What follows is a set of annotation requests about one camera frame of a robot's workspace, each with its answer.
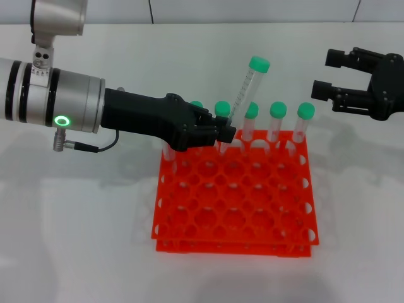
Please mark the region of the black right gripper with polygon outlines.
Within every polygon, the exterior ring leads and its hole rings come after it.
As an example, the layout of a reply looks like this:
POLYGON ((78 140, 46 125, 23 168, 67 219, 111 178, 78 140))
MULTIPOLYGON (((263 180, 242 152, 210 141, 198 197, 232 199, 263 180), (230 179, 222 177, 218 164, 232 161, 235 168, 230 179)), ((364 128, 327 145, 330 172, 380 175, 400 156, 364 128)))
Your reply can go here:
POLYGON ((325 65, 371 74, 368 92, 314 81, 311 98, 331 100, 332 111, 370 116, 377 121, 386 121, 392 114, 403 112, 403 56, 394 53, 383 55, 358 47, 348 54, 329 49, 325 65))

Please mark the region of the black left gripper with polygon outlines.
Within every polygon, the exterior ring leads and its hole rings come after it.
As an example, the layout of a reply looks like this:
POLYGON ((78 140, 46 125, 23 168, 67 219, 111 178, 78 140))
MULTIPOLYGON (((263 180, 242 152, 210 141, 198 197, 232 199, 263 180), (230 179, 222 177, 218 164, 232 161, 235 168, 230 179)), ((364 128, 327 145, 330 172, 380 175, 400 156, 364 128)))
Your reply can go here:
POLYGON ((208 109, 173 93, 155 98, 107 88, 100 125, 160 138, 173 150, 184 152, 214 146, 216 141, 231 143, 236 128, 225 125, 227 122, 227 117, 213 116, 208 109))

